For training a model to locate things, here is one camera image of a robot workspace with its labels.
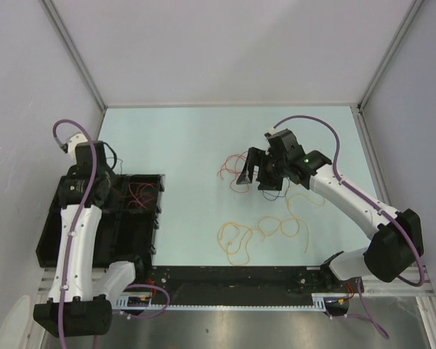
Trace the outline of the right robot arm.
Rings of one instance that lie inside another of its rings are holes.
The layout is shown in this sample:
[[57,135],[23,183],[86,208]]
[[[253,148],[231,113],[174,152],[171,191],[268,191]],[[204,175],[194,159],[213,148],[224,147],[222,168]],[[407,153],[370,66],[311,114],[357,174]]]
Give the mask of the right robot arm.
[[265,135],[267,150],[248,150],[237,184],[259,183],[259,190],[280,191],[284,180],[322,196],[347,215],[370,244],[351,252],[338,252],[325,261],[322,286],[339,291],[348,279],[373,275],[390,283],[424,253],[421,220],[411,209],[403,212],[373,198],[341,175],[334,161],[320,151],[304,151],[288,129]]

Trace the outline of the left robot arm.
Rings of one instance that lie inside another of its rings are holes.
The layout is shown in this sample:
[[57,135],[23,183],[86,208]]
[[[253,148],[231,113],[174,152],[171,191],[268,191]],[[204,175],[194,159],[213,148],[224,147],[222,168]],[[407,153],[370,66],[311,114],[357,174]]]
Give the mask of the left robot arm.
[[146,282],[145,271],[130,261],[112,262],[98,281],[92,280],[95,239],[115,174],[102,141],[72,140],[68,152],[75,164],[57,187],[57,267],[47,301],[33,309],[34,320],[60,339],[106,334],[121,293]]

